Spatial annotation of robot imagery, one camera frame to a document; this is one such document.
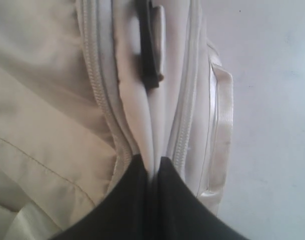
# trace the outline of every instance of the seam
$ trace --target seam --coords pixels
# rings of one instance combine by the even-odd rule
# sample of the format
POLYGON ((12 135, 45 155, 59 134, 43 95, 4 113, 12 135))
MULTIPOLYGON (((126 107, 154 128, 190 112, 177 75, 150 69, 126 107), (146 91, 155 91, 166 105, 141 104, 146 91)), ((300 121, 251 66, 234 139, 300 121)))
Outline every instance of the seam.
POLYGON ((42 164, 41 162, 37 161, 35 158, 33 158, 32 156, 28 155, 26 152, 24 152, 23 150, 21 150, 20 148, 18 148, 17 146, 13 145, 12 143, 10 143, 9 141, 3 139, 0 137, 0 140, 5 142, 6 144, 12 146, 13 148, 15 148, 16 150, 18 150, 19 152, 21 152, 22 154, 24 154, 26 157, 28 157, 29 159, 33 160, 33 162, 37 163, 38 165, 40 165, 41 167, 43 167, 43 169, 45 169, 47 172, 56 175, 57 177, 59 177, 60 179, 64 180, 65 182, 69 183, 70 185, 72 185, 74 188, 78 189, 82 194, 85 195, 85 197, 90 201, 90 203, 95 206, 94 201, 90 198, 90 196, 77 184, 75 184, 74 182, 70 181, 69 179, 59 175, 58 173, 56 173, 55 171, 51 170, 50 168, 48 168, 47 166, 45 166, 44 164, 42 164))

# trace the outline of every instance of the white backpack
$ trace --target white backpack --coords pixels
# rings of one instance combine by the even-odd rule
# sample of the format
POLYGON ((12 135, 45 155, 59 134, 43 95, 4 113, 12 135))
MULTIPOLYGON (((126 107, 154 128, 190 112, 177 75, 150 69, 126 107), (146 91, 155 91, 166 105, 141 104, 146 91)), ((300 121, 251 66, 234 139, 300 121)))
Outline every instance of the white backpack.
POLYGON ((200 0, 152 2, 145 42, 134 0, 0 0, 0 240, 71 227, 135 155, 149 180, 171 159, 217 212, 233 80, 200 0))

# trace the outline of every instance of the white surface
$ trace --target white surface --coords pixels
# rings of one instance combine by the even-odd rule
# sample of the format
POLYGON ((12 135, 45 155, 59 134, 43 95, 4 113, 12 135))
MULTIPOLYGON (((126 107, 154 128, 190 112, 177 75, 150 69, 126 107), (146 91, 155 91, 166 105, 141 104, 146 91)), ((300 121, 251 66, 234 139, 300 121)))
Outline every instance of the white surface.
POLYGON ((234 76, 219 217, 251 240, 305 240, 305 0, 203 0, 234 76))

